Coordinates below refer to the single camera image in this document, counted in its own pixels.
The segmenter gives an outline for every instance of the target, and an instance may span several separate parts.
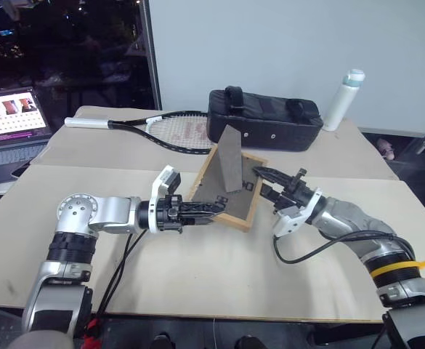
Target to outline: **black cable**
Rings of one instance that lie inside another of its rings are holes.
[[[386,331],[386,326],[383,326],[382,328],[381,328],[381,331],[379,332],[379,335],[377,336],[377,338],[375,339],[375,341],[373,342],[373,344],[372,344],[372,346],[371,346],[371,349],[375,349],[375,347],[377,346],[377,344],[379,343],[379,341],[380,341],[380,338],[382,338],[382,336],[385,334],[385,331]]]
[[[385,232],[379,231],[379,230],[364,230],[364,231],[366,233],[375,233],[375,234],[381,234],[381,235],[387,234],[388,239],[396,241],[406,251],[410,260],[416,260],[416,254],[414,253],[414,249],[409,244],[409,242],[407,240],[400,238],[399,236],[392,235],[391,233],[385,233]],[[320,233],[321,236],[323,236],[327,240],[330,240],[330,241],[334,240],[334,238],[332,238],[331,236],[328,236],[327,234],[325,234],[321,230],[319,230],[319,233]],[[346,240],[344,240],[344,242],[364,241],[364,240],[365,239],[360,236],[360,237],[357,237],[357,238],[347,238]]]
[[[358,236],[360,234],[370,234],[367,236]],[[341,241],[347,241],[350,238],[354,238],[356,237],[356,240],[353,241],[364,241],[364,240],[372,240],[373,238],[386,238],[386,239],[392,239],[392,240],[396,240],[397,236],[390,234],[390,233],[385,233],[385,232],[381,232],[381,231],[376,231],[376,230],[359,230],[359,231],[353,231],[352,233],[348,233],[345,234],[343,236],[339,236],[338,238],[331,238],[329,239],[330,241],[327,244],[324,244],[318,248],[316,248],[314,251],[309,252],[308,254],[305,254],[304,256],[300,257],[300,258],[296,258],[295,260],[286,260],[285,258],[282,257],[282,255],[280,254],[280,251],[278,251],[278,245],[277,245],[277,240],[279,238],[277,237],[273,237],[273,248],[275,250],[275,253],[278,257],[278,259],[285,263],[285,264],[297,264],[299,262],[302,262],[304,260],[309,259],[310,257],[315,256],[317,253],[320,253],[322,251],[324,251],[325,249],[327,249],[328,247],[336,244],[337,242],[341,242]]]
[[[137,239],[133,242],[133,244],[131,246],[129,244],[130,244],[131,238],[133,237],[133,234],[130,234],[129,237],[127,238],[126,244],[125,244],[125,249],[124,249],[124,254],[121,258],[121,261],[118,263],[118,266],[117,266],[116,270],[114,271],[112,278],[109,281],[109,284],[108,284],[108,286],[107,286],[107,288],[104,292],[104,296],[102,296],[101,303],[100,303],[99,308],[97,309],[97,312],[96,312],[96,317],[99,318],[105,312],[105,309],[107,308],[110,300],[112,299],[113,294],[115,293],[115,291],[118,287],[118,284],[121,281],[122,275],[124,273],[126,258],[130,255],[131,251],[133,251],[133,249],[135,248],[135,246],[137,245],[139,240],[141,240],[141,238],[144,236],[146,231],[147,231],[147,229],[144,229],[138,235]]]

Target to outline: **laptop screen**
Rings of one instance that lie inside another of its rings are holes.
[[[0,92],[0,146],[52,135],[33,89]]]

